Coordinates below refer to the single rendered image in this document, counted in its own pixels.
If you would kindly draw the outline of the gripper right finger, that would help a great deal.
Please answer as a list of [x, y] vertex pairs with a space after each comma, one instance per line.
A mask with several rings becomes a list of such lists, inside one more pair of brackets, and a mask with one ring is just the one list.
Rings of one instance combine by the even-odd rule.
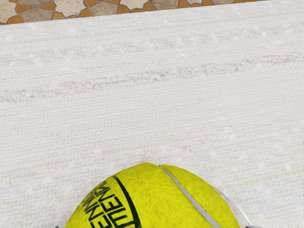
[[246, 214], [243, 212], [243, 210], [241, 210], [238, 206], [234, 206], [234, 214], [235, 217], [239, 223], [239, 225], [242, 228], [252, 228], [252, 224], [249, 221], [248, 217], [246, 216]]

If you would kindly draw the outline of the yellow tennis ball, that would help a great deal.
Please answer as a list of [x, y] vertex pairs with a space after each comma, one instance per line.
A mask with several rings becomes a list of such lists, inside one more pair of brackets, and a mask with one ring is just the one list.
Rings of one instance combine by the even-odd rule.
[[223, 197], [199, 176], [149, 162], [96, 185], [65, 228], [240, 228]]

